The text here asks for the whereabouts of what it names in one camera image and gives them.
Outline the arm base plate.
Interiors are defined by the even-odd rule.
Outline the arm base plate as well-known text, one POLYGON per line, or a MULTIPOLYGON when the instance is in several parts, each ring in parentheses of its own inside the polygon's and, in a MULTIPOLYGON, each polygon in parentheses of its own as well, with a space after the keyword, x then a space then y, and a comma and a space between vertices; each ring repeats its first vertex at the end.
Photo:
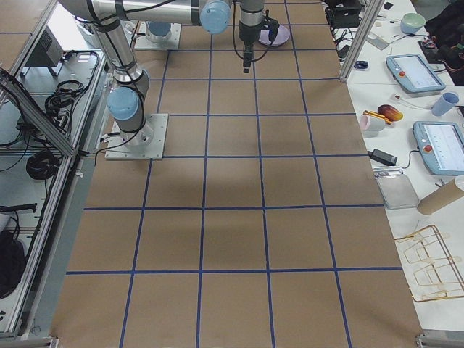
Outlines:
POLYGON ((178 50, 182 25, 178 23, 142 22, 137 30, 134 49, 169 51, 178 50))
POLYGON ((109 150, 105 152, 106 160, 161 160, 165 148, 168 114, 149 114, 145 126, 132 138, 128 133, 121 133, 114 121, 112 132, 119 135, 109 138, 109 150))

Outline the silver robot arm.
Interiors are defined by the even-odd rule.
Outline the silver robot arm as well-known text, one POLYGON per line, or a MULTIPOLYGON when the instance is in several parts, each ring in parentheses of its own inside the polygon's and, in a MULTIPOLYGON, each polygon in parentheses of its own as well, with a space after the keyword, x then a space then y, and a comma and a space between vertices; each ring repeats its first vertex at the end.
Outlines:
MULTIPOLYGON (((144 106, 149 85, 148 75, 136 61, 125 37, 122 21, 145 21, 201 26, 211 35, 222 33, 230 16, 235 15, 235 1, 61 1, 60 4, 76 18, 96 31, 96 37, 109 60, 117 83, 139 93, 139 107, 144 106)), ((243 71, 249 72, 254 58, 254 43, 262 30, 269 31, 270 42, 276 39, 279 24, 264 10, 263 1, 241 1, 239 38, 244 43, 243 71)))
POLYGON ((146 23, 146 35, 150 41, 166 40, 170 37, 171 26, 170 22, 149 21, 146 23))

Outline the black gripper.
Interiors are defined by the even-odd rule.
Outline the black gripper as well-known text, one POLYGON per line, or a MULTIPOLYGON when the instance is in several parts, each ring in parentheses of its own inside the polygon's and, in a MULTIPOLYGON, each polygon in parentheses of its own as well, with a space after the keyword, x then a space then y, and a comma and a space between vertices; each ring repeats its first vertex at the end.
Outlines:
POLYGON ((239 38, 243 41, 243 73, 249 73, 252 64, 253 45, 258 40, 258 25, 239 25, 239 38))

